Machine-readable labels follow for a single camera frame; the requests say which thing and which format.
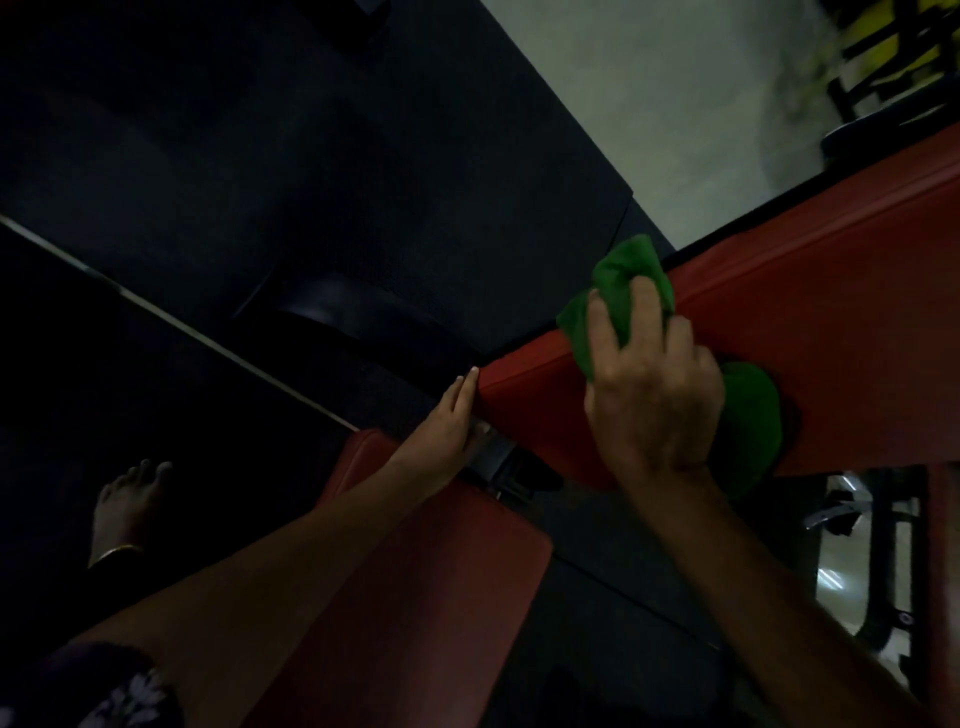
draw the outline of bare foot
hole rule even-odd
[[[153,474],[150,461],[144,460],[104,486],[93,511],[90,566],[120,546],[143,550],[172,469],[173,463],[160,463]]]

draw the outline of green cloth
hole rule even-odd
[[[660,267],[660,260],[647,235],[625,240],[596,264],[593,287],[610,311],[620,346],[630,341],[630,281],[636,276],[653,280],[660,292],[664,321],[675,310],[673,286]],[[557,326],[566,334],[577,366],[593,380],[587,337],[587,296],[584,291],[557,316]],[[762,369],[744,361],[721,365],[727,399],[716,439],[710,450],[709,467],[717,484],[730,498],[753,488],[773,468],[783,444],[780,393]]]

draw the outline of red leather upholstery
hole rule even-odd
[[[379,431],[353,435],[319,505],[395,449]],[[516,513],[454,481],[337,593],[246,725],[473,728],[552,548]]]
[[[784,475],[960,459],[960,126],[672,271],[716,351],[800,409]],[[484,368],[481,414],[559,473],[612,483],[557,331]]]

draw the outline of forearm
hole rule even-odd
[[[931,724],[912,696],[803,592],[707,474],[628,493],[789,725]]]
[[[139,648],[189,724],[239,725],[353,570],[420,503],[388,465],[323,508],[99,624]]]

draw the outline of person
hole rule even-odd
[[[595,376],[585,400],[600,454],[629,501],[788,725],[932,725],[737,519],[706,466],[724,402],[716,362],[688,320],[664,326],[650,280],[631,285],[622,349],[590,294]],[[356,488],[103,620],[28,671],[18,691],[0,694],[0,727],[239,726],[350,573],[464,466],[477,379],[476,369],[458,377]],[[118,547],[113,554],[134,556],[121,546],[136,546],[167,473],[163,466],[151,477],[144,463],[107,486],[95,525],[112,525],[95,528],[94,562]],[[133,523],[116,517],[130,512]]]

